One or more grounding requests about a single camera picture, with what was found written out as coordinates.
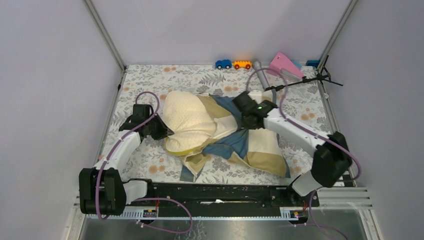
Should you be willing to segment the white textured pillow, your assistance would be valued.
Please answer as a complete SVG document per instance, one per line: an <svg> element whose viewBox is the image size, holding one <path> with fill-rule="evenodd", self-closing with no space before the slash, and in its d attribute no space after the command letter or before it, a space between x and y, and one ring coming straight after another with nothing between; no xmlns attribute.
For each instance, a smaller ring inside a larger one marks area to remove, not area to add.
<svg viewBox="0 0 424 240"><path fill-rule="evenodd" d="M184 91L172 91L167 95L162 120L173 132L167 137L164 147L177 156L194 151L212 138L217 130L200 98Z"/></svg>

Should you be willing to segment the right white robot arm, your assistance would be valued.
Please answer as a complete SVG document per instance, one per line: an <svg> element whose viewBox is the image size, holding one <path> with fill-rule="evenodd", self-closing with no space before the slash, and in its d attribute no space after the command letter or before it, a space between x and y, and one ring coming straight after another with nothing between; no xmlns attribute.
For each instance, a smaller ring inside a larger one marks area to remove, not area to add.
<svg viewBox="0 0 424 240"><path fill-rule="evenodd" d="M312 157L311 169L293 180L288 187L286 198L291 205L301 205L314 190L331 188L352 165L353 157L343 134L319 133L284 114L271 101L256 102L247 91L236 96L232 103L241 113L244 128L266 129L282 135Z"/></svg>

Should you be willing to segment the plaid blue beige pillowcase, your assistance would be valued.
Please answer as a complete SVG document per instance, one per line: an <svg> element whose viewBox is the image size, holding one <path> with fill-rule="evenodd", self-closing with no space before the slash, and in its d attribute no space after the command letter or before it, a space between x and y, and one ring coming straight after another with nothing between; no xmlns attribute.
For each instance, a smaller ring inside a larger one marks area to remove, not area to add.
<svg viewBox="0 0 424 240"><path fill-rule="evenodd" d="M207 157L214 155L229 162L259 171L290 178L290 168L278 145L277 134L266 129L249 130L241 127L241 113L227 96L196 95L216 123L214 135L182 161L180 180L195 182L206 165Z"/></svg>

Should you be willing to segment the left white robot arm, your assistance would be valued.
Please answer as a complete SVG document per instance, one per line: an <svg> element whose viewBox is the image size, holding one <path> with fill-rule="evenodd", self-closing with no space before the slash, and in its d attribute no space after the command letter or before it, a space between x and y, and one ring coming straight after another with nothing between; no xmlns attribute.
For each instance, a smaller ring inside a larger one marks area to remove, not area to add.
<svg viewBox="0 0 424 240"><path fill-rule="evenodd" d="M118 129L117 140L106 157L92 168L83 168L78 176L80 210L86 215L119 216L127 205L138 200L148 206L155 192L147 180L122 179L124 168L146 137L162 140L173 131L149 104L134 104L132 114Z"/></svg>

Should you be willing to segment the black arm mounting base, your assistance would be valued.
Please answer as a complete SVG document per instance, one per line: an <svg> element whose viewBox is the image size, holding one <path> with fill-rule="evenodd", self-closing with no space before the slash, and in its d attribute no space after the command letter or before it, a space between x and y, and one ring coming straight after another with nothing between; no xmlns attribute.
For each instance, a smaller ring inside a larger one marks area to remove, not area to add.
<svg viewBox="0 0 424 240"><path fill-rule="evenodd" d="M150 182L146 197L128 207L166 208L173 211L187 208L190 213L242 214L260 209L294 209L319 207L318 195L297 196L281 185L231 185L199 183Z"/></svg>

